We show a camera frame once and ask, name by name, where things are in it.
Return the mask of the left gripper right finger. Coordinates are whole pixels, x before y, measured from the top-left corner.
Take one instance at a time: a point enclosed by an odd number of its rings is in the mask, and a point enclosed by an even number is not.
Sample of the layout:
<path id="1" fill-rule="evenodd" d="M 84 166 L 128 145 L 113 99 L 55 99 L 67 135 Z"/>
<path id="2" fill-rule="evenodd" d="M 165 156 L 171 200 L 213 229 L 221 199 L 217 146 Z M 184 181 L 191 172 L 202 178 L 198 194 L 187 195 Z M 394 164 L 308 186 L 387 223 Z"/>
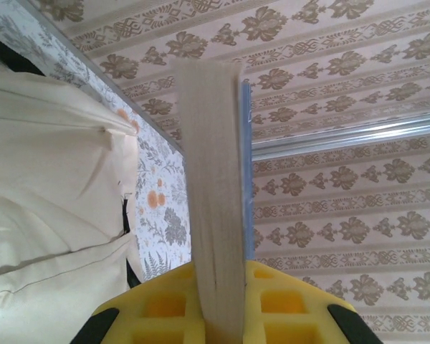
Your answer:
<path id="1" fill-rule="evenodd" d="M 255 261 L 246 263 L 244 343 L 364 343 L 345 300 Z"/>

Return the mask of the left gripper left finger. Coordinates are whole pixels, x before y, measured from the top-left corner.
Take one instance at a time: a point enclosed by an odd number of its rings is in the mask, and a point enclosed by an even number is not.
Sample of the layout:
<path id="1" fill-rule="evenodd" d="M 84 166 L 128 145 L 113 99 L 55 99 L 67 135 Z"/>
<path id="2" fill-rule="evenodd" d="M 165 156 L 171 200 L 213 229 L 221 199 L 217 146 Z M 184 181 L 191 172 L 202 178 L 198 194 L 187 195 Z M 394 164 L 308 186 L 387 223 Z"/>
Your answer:
<path id="1" fill-rule="evenodd" d="M 103 303 L 71 342 L 205 343 L 194 265 L 172 269 Z"/>

